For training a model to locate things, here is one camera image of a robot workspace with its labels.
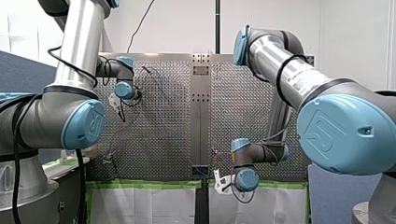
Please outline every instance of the metal frame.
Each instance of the metal frame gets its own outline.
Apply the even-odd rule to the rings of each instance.
[[[183,101],[185,104],[190,105],[190,123],[186,124],[189,125],[189,138],[187,141],[190,141],[190,148],[189,148],[189,156],[190,156],[190,161],[187,163],[186,161],[180,162],[177,158],[175,159],[175,162],[172,163],[173,166],[175,166],[175,169],[173,171],[183,171],[184,175],[168,175],[166,172],[166,169],[162,171],[162,175],[150,175],[150,176],[135,176],[135,175],[123,175],[119,177],[123,178],[132,178],[132,179],[148,179],[148,180],[164,180],[164,181],[169,181],[169,180],[185,180],[185,179],[192,179],[194,177],[202,178],[200,173],[207,172],[207,167],[211,165],[211,157],[212,155],[212,148],[211,148],[211,141],[212,141],[212,132],[211,132],[211,125],[214,124],[213,120],[213,111],[211,111],[213,108],[215,108],[213,105],[213,92],[216,91],[216,89],[213,89],[213,71],[214,71],[214,64],[226,64],[228,67],[232,68],[231,72],[235,72],[235,69],[238,71],[237,75],[239,76],[239,73],[242,78],[252,78],[250,76],[249,71],[246,68],[242,67],[237,67],[231,64],[231,61],[233,60],[232,55],[218,55],[218,54],[208,54],[208,53],[195,53],[195,54],[114,54],[114,53],[104,53],[102,54],[107,58],[116,58],[118,56],[129,56],[133,58],[136,61],[137,66],[141,66],[142,64],[145,66],[152,66],[156,64],[155,66],[172,66],[173,64],[185,64],[189,68],[190,72],[183,73],[185,75],[190,74],[188,79],[190,80],[190,86],[188,87],[189,89],[187,90],[188,95],[185,95],[185,101]],[[248,83],[254,83],[253,86],[243,86],[247,85]],[[256,80],[249,80],[248,82],[241,83],[242,85],[241,90],[247,89],[248,91],[259,91],[259,90],[251,90],[253,88],[257,88],[257,83]],[[106,87],[106,91],[102,89],[103,87],[98,86],[98,94],[104,100],[107,102],[107,95],[103,94],[108,94],[109,91],[111,91],[111,86]],[[268,99],[272,98],[272,91],[268,89]],[[254,110],[254,108],[260,108],[263,107],[264,105],[254,105],[251,109]],[[111,126],[110,129],[114,129],[115,125],[120,125],[119,120],[112,120],[107,122],[108,126]],[[136,128],[130,129],[129,132],[138,132]],[[263,132],[265,132],[265,129],[260,130],[260,134],[263,136]],[[294,132],[294,127],[293,124],[290,125],[290,131],[289,133]],[[134,136],[133,133],[127,133],[125,137],[132,138],[131,141],[133,141]],[[111,132],[105,132],[104,136],[102,137],[101,141],[108,141],[108,138],[110,137]],[[288,134],[288,142],[291,145],[291,150],[298,151],[300,150],[299,144],[298,144],[298,139],[297,135],[294,133],[293,134]],[[224,140],[225,142],[223,143],[224,146],[228,146],[230,142],[228,140]],[[97,172],[102,172],[102,173],[111,173],[111,170],[113,167],[111,165],[104,165],[102,163],[102,156],[103,153],[106,151],[106,145],[101,145],[99,144],[99,157],[96,158],[96,161],[93,160],[91,169],[88,169],[88,174],[89,174],[89,179],[91,180],[103,180],[105,179],[103,176],[96,175],[95,173]],[[128,145],[128,140],[124,139],[124,144],[119,147],[124,147],[127,148],[129,147]],[[130,151],[128,152],[127,150],[123,151],[122,153],[132,153],[135,154],[135,152]],[[298,161],[294,164],[297,165],[298,167],[294,167],[293,169],[300,169],[300,173],[295,174],[295,175],[288,175],[285,173],[282,173],[284,171],[287,171],[288,164],[285,163],[280,167],[271,167],[268,164],[258,165],[258,170],[259,174],[261,174],[261,179],[271,179],[271,180],[277,180],[277,181],[287,181],[287,182],[292,182],[292,181],[305,181],[306,180],[306,168],[307,165],[310,163],[310,160],[305,156],[305,154],[301,151],[301,154],[303,156],[299,156],[297,159]],[[118,155],[118,159],[116,159],[116,162],[126,162],[125,159],[120,158],[120,155]],[[152,165],[156,166],[163,166],[163,167],[169,167],[170,162],[168,161],[166,164],[162,164],[160,158],[152,158],[152,162],[155,162],[156,164],[152,163]],[[135,172],[135,167],[138,167],[139,164],[134,163],[134,164],[124,164],[122,167],[123,169],[128,169],[128,172],[133,173]],[[193,174],[193,170],[195,169],[200,169],[198,172],[194,172],[195,175]]]

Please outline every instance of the green tape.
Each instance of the green tape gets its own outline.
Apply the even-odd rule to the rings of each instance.
[[[145,181],[122,180],[96,181],[87,183],[88,189],[199,189],[200,181]]]
[[[209,180],[209,187],[215,187],[216,181],[214,179]],[[307,182],[277,182],[271,180],[261,180],[259,187],[269,189],[307,189]]]

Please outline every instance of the perforated metal panel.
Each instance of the perforated metal panel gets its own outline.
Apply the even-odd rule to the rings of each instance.
[[[211,95],[210,167],[211,170],[220,169],[221,174],[228,174],[233,168],[231,141],[246,137],[251,142],[258,142],[264,138],[273,88],[260,82],[246,67],[218,62],[212,66]],[[256,164],[261,179],[305,179],[309,160],[300,148],[299,137],[295,132],[296,120],[293,112],[287,137],[290,160],[277,167]]]
[[[125,123],[108,104],[115,79],[96,89],[106,104],[107,122],[89,178],[190,179],[191,63],[137,60],[134,72],[143,98],[137,106],[123,107]]]
[[[88,179],[186,180],[191,179],[192,164],[207,165],[207,157],[211,173],[220,168],[227,175],[233,167],[231,141],[247,137],[254,142],[264,137],[272,87],[258,81],[246,68],[234,66],[230,55],[211,55],[210,73],[201,79],[193,77],[197,75],[192,71],[191,55],[128,56],[135,60],[134,84],[141,87],[143,99],[137,106],[124,107],[123,123],[107,99],[115,80],[97,87],[106,105],[107,122],[87,169]],[[198,99],[204,99],[197,93],[207,96],[208,106],[197,107]],[[309,160],[299,147],[295,122],[293,115],[287,138],[290,160],[278,167],[256,165],[262,179],[304,180]],[[206,136],[209,143],[202,140]]]

